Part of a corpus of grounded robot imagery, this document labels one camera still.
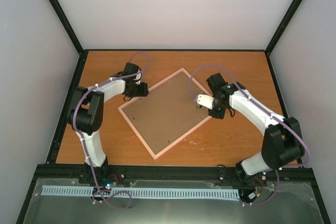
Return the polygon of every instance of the wire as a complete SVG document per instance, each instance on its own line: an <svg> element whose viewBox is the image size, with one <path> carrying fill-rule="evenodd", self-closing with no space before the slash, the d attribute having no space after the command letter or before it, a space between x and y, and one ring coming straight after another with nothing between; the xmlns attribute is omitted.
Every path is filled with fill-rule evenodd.
<svg viewBox="0 0 336 224"><path fill-rule="evenodd" d="M263 106L261 106L257 101L255 101L254 99L251 98L251 96L249 97L249 95L238 85L238 83L235 81L235 79L233 78L233 76L225 69L222 68L219 65L204 65L201 66L199 68L197 68L193 74L190 76L190 80L189 80L189 90L190 90L190 95L192 97L192 99L196 102L193 91L192 91L192 80L194 78L194 75L200 71L203 68L218 68L221 71L225 72L230 79L232 80L233 84L237 87L237 89L246 97L249 99L249 101L251 103L253 103L256 107L258 107L260 110L262 110L266 115L268 115L271 119L274 119L275 121L277 121L279 124L281 124L286 130L288 130L299 142L300 144L303 146L304 150L307 153L307 160L306 162L302 163L302 164L288 164L285 165L284 167L300 167L303 165L308 165L310 162L310 158L311 158L311 154L310 154L310 150L308 148L308 146L304 143L304 141L302 140L302 138L295 132L293 131L286 123L284 123L283 121L281 121L280 119L278 119L277 117L275 117L272 113L270 113L269 111L267 111Z"/></svg>
<svg viewBox="0 0 336 224"><path fill-rule="evenodd" d="M124 98L123 98L123 100L124 100L125 102L129 102L129 101L131 101L132 98L133 98L133 97L130 97L128 100L126 100L126 97L127 97L127 96L125 95Z"/></svg>
<svg viewBox="0 0 336 224"><path fill-rule="evenodd" d="M116 175L115 175L114 173L112 173L112 174L109 175L110 178L111 178L112 176L116 179L115 182L117 182L117 185L119 185L119 180L118 180L118 178L116 177Z"/></svg>
<svg viewBox="0 0 336 224"><path fill-rule="evenodd" d="M259 193L261 193L261 191L263 190L264 185L263 185L262 181L258 177L255 177L255 178L259 181L259 183L261 185L261 190L259 192Z"/></svg>
<svg viewBox="0 0 336 224"><path fill-rule="evenodd" d="M267 199L265 199L264 201L262 201L262 202L258 202L258 203L252 203L252 206L260 206L260 205L263 205L263 204L269 202L272 198L274 198L275 194L276 194L277 191L278 191L279 184L280 184L279 173L278 173L277 170L274 170L274 172L275 172L276 175L277 175L277 184L276 184L276 188L274 189L274 192L273 192ZM243 205L246 204L246 203L243 202L241 199L239 199L239 202L242 203Z"/></svg>
<svg viewBox="0 0 336 224"><path fill-rule="evenodd" d="M104 81L104 82L102 82L102 83L100 83L100 84L96 84L96 85L94 85L93 87L91 87L91 88L90 88L90 89L89 89L89 90L88 90L88 91L81 97L81 99L79 100L79 102L78 102L78 104L77 104L77 106L76 106L76 108L75 108L75 111L74 111L74 117L73 117L73 119L72 119L72 127L73 127L73 129L80 135L80 139L82 140L83 149L84 149L84 154L85 154L85 157L87 158L87 160L88 160L88 162L89 162L89 164L90 164L91 171L92 171L92 176L93 176L93 180L94 180L94 183L95 183L95 185L96 185L96 187L97 187L97 192L100 194L102 200L103 200L107 205L109 205L111 208L114 208L114 209L117 209L117 210L124 210L124 209L129 208L130 205L131 205L131 203L132 203L132 196L131 196L131 194L130 194L129 191L127 191L127 190L122 190L122 191L118 191L118 192L116 192L115 194L111 195L111 196L108 197L108 198L105 198L105 197L104 197L104 195L103 195L103 191L102 191L102 190L100 189L100 187L99 187L99 184L98 184L98 181L97 181L97 177L96 177L96 174L95 174L95 172L94 172L95 169L93 168L93 162L92 162L91 156L89 155L89 152L88 152L88 148L87 148L87 145L86 145L86 142L85 142L84 134L77 128L77 126L76 126L76 119L77 119L77 114L78 114L78 110L79 110L79 108L81 107L81 105L82 105L83 101L86 99L86 97L87 97L92 91L94 91L94 90L97 89L97 88L102 88L102 87L104 87L105 85L110 84L112 81L122 80L122 79L124 79L124 78L128 78L128 77L136 76L136 75L138 75L139 73L142 74L142 73L148 68L148 66L149 66L149 64L150 64L150 62L151 62L151 59L150 59L149 55L148 55L146 52L144 52L144 51L136 52L136 53L130 58L129 62L131 62L131 60L134 58L134 56L136 56L136 55L138 55L138 54L143 54L143 55L145 55L145 56L147 57L147 60L148 60L146 66L145 66L142 70L140 70L140 72L137 72L137 73L134 73L134 74L129 74L129 75L127 75L127 76L110 77L108 80L106 80L106 81ZM108 202L108 200L111 199L111 198L113 198L115 195L123 194L123 193L127 194L127 195L130 197L130 201L129 201L129 203L128 203L127 206L122 207L122 208L119 208L119 207L116 207L116 206L114 206L114 205L112 205L112 204L110 204L110 203Z"/></svg>
<svg viewBox="0 0 336 224"><path fill-rule="evenodd" d="M254 181L253 181L253 187L254 187L254 191L256 191L256 197L258 197L258 191L257 191L256 183L254 183Z"/></svg>

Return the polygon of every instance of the wooden frame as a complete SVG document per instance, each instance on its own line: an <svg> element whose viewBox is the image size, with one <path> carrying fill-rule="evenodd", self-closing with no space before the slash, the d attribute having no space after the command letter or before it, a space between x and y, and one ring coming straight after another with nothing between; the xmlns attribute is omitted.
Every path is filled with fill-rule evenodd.
<svg viewBox="0 0 336 224"><path fill-rule="evenodd" d="M169 81L170 79L172 79L174 76L176 76L179 73L184 73L186 74L189 78L191 78L191 75L184 69L181 68L178 71L172 73L171 75L167 76L166 78L164 78L163 80L159 81L157 84L151 86L149 88L149 92L151 92L152 90L156 89L157 87L161 86L162 84L166 83L167 81ZM209 92L198 82L195 80L195 78L193 78L193 82L194 84L196 84L205 94L211 95L209 94ZM184 133L182 136L180 136L178 139L176 139L175 141L173 141L170 145L168 145L166 148L164 148L163 150L161 150L159 153L155 154L152 149L149 147L149 145L147 144L147 142L145 141L145 139L141 136L141 134L139 133L139 131L135 128L135 126L132 124L131 120L127 117L127 115L124 113L123 108L125 108L126 106L128 106L129 104L135 102L136 100L138 100L139 97L137 98L133 98L132 100L124 103L123 105L118 107L119 112L121 113L121 115L124 117L124 119L126 120L126 122L129 124L129 126L131 127L131 129L135 132L135 134L137 135L137 137L140 139L140 141L142 142L142 144L145 146L145 148L147 149L147 151L151 154L151 156L154 159L157 159L158 157L160 157L162 154L164 154L165 152L167 152L168 150L170 150L173 146L175 146L177 143L179 143L181 140L183 140L186 136L188 136L189 134L191 134L193 131L195 131L198 127L200 127L201 125L203 125L205 122L207 122L211 116L207 116L205 119L201 120L197 125L195 125L194 127L192 127L190 130L188 130L186 133Z"/></svg>

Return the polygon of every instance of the black corner post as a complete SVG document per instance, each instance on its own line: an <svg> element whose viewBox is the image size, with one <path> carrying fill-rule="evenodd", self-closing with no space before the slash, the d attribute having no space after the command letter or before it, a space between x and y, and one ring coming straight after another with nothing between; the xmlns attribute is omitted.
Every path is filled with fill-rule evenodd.
<svg viewBox="0 0 336 224"><path fill-rule="evenodd" d="M284 15L280 25L278 26L276 32L274 33L271 41L269 42L265 50L266 56L270 56L270 54L272 53L273 49L275 48L275 45L279 41L281 35L284 33L287 25L289 24L290 20L293 18L294 13L300 6L301 2L302 0L293 0L292 3L290 4L286 14Z"/></svg>
<svg viewBox="0 0 336 224"><path fill-rule="evenodd" d="M67 113L71 104L72 94L75 88L78 86L80 78L83 73L84 65L88 56L89 50L84 50L83 53L79 56L77 61L77 65L75 68L75 73L73 73L73 77L68 89L67 96L65 98L65 102L61 111L61 115L59 117L59 121L56 126L55 134L53 141L50 146L50 150L46 159L46 163L55 163L57 159L57 155L61 146L61 142L63 139L63 135L65 132L65 128L67 125Z"/></svg>
<svg viewBox="0 0 336 224"><path fill-rule="evenodd" d="M55 13L57 14L59 20L61 21L62 25L64 26L65 31L67 32L67 34L70 37L70 40L72 41L75 49L77 50L78 54L82 54L83 53L83 48L75 34L75 32L73 31L73 28L71 27L69 20L67 18L67 16L65 15L61 5L59 4L58 0L49 0L49 2L51 3L52 7L55 10Z"/></svg>

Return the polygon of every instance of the grey wall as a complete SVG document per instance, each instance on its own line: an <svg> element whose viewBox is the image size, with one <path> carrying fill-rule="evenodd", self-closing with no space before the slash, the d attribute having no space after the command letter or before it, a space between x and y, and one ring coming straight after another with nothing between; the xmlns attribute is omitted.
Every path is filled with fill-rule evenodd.
<svg viewBox="0 0 336 224"><path fill-rule="evenodd" d="M59 0L84 48L265 49L292 0Z"/></svg>
<svg viewBox="0 0 336 224"><path fill-rule="evenodd" d="M48 0L0 0L0 223L45 162L77 58Z"/></svg>
<svg viewBox="0 0 336 224"><path fill-rule="evenodd" d="M271 54L289 114L301 124L312 167L336 223L336 2L303 0Z"/></svg>

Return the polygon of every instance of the orange wooden surface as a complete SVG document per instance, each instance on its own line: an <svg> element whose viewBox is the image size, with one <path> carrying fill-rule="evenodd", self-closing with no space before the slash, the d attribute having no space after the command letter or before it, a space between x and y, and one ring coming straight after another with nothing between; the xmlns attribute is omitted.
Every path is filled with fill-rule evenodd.
<svg viewBox="0 0 336 224"><path fill-rule="evenodd" d="M134 51L89 52L80 86L92 86L122 71L133 54ZM263 52L149 51L148 54L151 64L143 76L143 81L147 82L149 87L180 68L192 73L199 66L217 64L226 68L256 99L281 114ZM146 57L138 55L132 62L144 67ZM208 89L206 79L217 72L219 70L214 68L203 69L195 75L195 79ZM224 73L223 77L230 82ZM109 164L234 166L238 161L261 149L261 133L237 112L234 118L226 116L223 120L210 119L185 140L154 160L118 111L118 107L124 103L122 98L122 95L116 96L104 105L100 137ZM67 125L57 163L83 162L84 154L80 141L71 126Z"/></svg>

